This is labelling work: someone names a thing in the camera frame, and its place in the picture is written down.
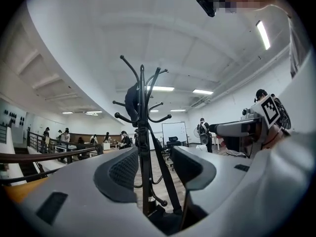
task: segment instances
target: white ceiling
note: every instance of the white ceiling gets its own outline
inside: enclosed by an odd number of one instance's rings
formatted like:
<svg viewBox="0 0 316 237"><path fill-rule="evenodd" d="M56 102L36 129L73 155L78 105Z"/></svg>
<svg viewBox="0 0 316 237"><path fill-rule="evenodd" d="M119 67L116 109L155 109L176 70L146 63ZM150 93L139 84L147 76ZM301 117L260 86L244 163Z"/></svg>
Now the white ceiling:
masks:
<svg viewBox="0 0 316 237"><path fill-rule="evenodd" d="M90 105L68 86L58 74L52 72L28 38L21 23L12 26L2 61L32 90L43 98L55 113L94 111Z"/></svg>
<svg viewBox="0 0 316 237"><path fill-rule="evenodd" d="M144 64L146 79L157 67L168 69L156 85L173 86L175 90L153 92L150 100L150 105L164 102L158 107L163 112L191 109L203 97L193 94L194 89L214 91L211 98L227 92L289 44L286 15L271 6L237 14L219 10L210 18L196 0L71 1L72 6L67 10L82 10L72 16L80 15L89 21L94 48L102 56L102 68L89 67L95 81L102 84L101 78L113 77L118 94L115 100L123 102L127 89L136 80L120 55L123 54L137 72ZM265 50L256 29L259 20L267 30L269 50ZM75 40L76 45L84 47L84 38L80 36ZM36 94L55 103L59 111L95 110L51 72L54 70L46 66L40 50L30 44L22 26L17 28L4 62Z"/></svg>

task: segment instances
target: ceiling light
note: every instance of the ceiling light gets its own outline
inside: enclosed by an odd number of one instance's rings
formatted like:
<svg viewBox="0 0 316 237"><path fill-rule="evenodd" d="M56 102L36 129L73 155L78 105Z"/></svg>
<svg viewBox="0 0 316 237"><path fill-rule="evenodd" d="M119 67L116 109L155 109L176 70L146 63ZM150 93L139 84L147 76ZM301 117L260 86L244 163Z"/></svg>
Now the ceiling light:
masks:
<svg viewBox="0 0 316 237"><path fill-rule="evenodd" d="M195 89L193 93L200 93L200 94L206 94L206 95L212 95L214 92L213 91L206 91L206 90L200 90L200 89Z"/></svg>
<svg viewBox="0 0 316 237"><path fill-rule="evenodd" d="M174 87L161 87L161 86L154 86L153 90L160 90L160 91L173 91Z"/></svg>
<svg viewBox="0 0 316 237"><path fill-rule="evenodd" d="M186 110L171 110L171 112L185 112Z"/></svg>
<svg viewBox="0 0 316 237"><path fill-rule="evenodd" d="M268 50L270 47L270 42L269 42L268 35L267 35L265 27L263 26L262 21L259 20L258 23L256 24L256 27L258 27L263 43L265 44L266 50Z"/></svg>
<svg viewBox="0 0 316 237"><path fill-rule="evenodd" d="M93 112L85 112L85 113L101 113L102 111L93 111Z"/></svg>

